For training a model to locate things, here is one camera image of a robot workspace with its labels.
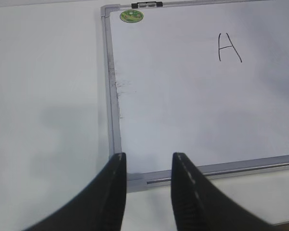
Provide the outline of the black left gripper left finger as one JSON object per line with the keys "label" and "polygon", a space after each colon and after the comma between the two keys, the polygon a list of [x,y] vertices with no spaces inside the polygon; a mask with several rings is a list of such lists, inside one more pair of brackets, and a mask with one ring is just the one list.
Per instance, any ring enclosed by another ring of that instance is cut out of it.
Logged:
{"label": "black left gripper left finger", "polygon": [[114,154],[71,201],[27,228],[29,231],[119,231],[127,195],[125,153]]}

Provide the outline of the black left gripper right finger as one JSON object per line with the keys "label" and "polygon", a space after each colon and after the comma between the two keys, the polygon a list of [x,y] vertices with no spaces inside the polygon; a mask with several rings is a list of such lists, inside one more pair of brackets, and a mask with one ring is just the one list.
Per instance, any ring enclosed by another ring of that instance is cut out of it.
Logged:
{"label": "black left gripper right finger", "polygon": [[215,187],[184,153],[174,153],[171,203],[179,231],[276,231]]}

